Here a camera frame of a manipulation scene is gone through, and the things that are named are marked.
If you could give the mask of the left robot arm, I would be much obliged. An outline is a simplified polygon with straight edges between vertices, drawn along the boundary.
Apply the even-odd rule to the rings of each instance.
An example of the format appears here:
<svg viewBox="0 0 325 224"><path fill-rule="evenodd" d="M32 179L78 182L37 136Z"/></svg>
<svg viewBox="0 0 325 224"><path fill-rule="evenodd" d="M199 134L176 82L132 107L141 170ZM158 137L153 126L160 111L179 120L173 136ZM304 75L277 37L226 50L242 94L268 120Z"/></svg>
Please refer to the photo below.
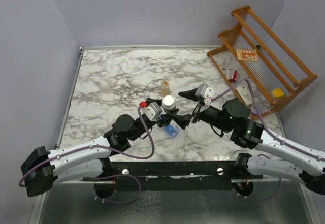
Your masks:
<svg viewBox="0 0 325 224"><path fill-rule="evenodd" d="M32 151L22 163L22 178L18 185L26 189L28 197L35 197L50 190L55 184L78 178L99 178L102 181L114 176L110 157L121 154L131 158L149 159L155 146L150 132L155 125L167 126L171 122L168 113L176 109L171 95L161 100L147 98L138 107L138 118L120 115L112 128L104 135L66 149L46 150L44 146ZM143 134L149 137L151 153L140 157L126 153L130 141Z"/></svg>

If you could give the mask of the yellow lidded jar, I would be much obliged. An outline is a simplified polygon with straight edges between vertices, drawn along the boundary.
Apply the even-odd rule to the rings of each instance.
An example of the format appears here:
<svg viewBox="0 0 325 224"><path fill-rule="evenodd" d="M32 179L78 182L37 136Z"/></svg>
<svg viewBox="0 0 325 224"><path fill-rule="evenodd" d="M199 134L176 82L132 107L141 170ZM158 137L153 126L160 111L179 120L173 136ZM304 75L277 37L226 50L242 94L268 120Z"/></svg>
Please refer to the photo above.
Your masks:
<svg viewBox="0 0 325 224"><path fill-rule="evenodd" d="M281 98L283 96L285 96L285 93L283 92L283 90L281 88L275 88L271 91L271 95L273 98Z"/></svg>

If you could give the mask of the red white medicine box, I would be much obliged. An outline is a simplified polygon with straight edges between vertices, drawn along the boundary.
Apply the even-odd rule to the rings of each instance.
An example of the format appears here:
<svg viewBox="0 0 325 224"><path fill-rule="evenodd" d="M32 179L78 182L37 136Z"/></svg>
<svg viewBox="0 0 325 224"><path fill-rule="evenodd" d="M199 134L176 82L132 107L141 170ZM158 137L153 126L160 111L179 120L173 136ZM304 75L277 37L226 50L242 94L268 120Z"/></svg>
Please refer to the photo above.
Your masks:
<svg viewBox="0 0 325 224"><path fill-rule="evenodd" d="M240 79L239 72L235 69L228 69L226 78L230 83L236 83Z"/></svg>

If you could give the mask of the blue weekly pill organizer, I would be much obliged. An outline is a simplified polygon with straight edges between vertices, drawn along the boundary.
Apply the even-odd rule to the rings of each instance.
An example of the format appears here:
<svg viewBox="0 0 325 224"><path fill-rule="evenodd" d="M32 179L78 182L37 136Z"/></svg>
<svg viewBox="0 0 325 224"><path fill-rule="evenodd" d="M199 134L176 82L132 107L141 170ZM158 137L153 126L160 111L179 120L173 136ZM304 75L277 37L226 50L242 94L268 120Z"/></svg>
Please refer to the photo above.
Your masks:
<svg viewBox="0 0 325 224"><path fill-rule="evenodd" d="M171 138L178 136L181 128L175 122L170 122L167 126L162 128Z"/></svg>

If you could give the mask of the orange snack packet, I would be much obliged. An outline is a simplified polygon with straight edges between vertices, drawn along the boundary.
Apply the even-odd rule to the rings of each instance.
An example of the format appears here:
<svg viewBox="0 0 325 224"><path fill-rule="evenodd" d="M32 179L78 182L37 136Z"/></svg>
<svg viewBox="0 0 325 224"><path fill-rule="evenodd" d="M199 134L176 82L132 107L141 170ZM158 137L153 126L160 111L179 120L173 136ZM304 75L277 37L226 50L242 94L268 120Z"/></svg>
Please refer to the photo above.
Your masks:
<svg viewBox="0 0 325 224"><path fill-rule="evenodd" d="M258 54L255 49L249 48L237 48L236 49L237 59L240 61L258 61Z"/></svg>

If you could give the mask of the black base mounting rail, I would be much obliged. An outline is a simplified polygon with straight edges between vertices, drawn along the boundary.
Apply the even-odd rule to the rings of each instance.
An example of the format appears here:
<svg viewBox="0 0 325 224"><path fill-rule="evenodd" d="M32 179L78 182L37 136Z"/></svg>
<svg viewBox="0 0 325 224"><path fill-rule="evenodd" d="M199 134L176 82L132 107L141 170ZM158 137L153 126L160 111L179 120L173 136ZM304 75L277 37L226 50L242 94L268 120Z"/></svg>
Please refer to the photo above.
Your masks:
<svg viewBox="0 0 325 224"><path fill-rule="evenodd" d="M231 190L232 180L262 179L237 161L112 162L113 175L127 169L142 191Z"/></svg>

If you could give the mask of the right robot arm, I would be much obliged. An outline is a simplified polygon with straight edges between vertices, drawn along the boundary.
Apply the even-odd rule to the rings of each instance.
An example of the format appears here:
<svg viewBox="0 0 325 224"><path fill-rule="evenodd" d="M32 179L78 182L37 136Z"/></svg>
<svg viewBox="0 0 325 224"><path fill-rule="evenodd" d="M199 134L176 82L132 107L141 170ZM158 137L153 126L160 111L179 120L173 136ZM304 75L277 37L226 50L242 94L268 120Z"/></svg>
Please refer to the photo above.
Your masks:
<svg viewBox="0 0 325 224"><path fill-rule="evenodd" d="M213 89L207 84L179 92L179 96L197 102L192 114L174 119L183 129L190 122L203 121L222 132L242 148L255 149L278 157L263 161L258 156L240 154L233 173L244 179L248 175L269 175L297 181L310 191L324 195L324 152L279 136L260 121L249 118L251 110L238 98L226 101L221 109L212 106Z"/></svg>

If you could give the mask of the small amber pill bottle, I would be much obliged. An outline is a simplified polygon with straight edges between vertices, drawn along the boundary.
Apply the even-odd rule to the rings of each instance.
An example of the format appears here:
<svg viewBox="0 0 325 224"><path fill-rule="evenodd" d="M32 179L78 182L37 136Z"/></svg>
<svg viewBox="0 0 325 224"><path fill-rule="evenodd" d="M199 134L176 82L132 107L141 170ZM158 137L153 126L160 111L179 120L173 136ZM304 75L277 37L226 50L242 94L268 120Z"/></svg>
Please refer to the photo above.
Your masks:
<svg viewBox="0 0 325 224"><path fill-rule="evenodd" d="M162 97L165 97L169 95L169 93L170 93L169 83L167 81L163 81L160 85L160 94Z"/></svg>

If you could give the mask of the white pill bottle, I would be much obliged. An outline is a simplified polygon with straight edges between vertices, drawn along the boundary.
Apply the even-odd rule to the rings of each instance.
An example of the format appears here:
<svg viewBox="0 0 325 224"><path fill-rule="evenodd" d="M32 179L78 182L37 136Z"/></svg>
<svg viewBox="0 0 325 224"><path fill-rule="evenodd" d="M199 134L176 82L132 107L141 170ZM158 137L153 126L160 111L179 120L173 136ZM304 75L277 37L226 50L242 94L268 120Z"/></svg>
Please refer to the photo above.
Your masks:
<svg viewBox="0 0 325 224"><path fill-rule="evenodd" d="M162 108L165 113L174 112L177 109L174 97L171 95L165 96L162 100Z"/></svg>

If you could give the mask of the wooden tiered shelf rack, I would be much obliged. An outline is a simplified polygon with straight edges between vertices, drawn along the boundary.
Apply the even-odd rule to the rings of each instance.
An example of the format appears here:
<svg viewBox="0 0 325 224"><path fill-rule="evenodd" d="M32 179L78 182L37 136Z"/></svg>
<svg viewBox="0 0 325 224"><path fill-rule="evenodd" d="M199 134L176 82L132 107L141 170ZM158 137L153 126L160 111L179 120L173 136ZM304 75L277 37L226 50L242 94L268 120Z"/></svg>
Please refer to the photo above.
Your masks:
<svg viewBox="0 0 325 224"><path fill-rule="evenodd" d="M314 74L297 55L270 29L270 27L252 10L242 6L231 11L237 20L234 27L221 31L218 37L223 45L207 53L223 79L226 74L215 57L229 52L230 58L237 62L235 70L241 77L249 77L262 96L261 114L263 117L283 109L308 85L316 80ZM258 61L240 61L237 48L255 49ZM281 88L285 96L273 98L271 91Z"/></svg>

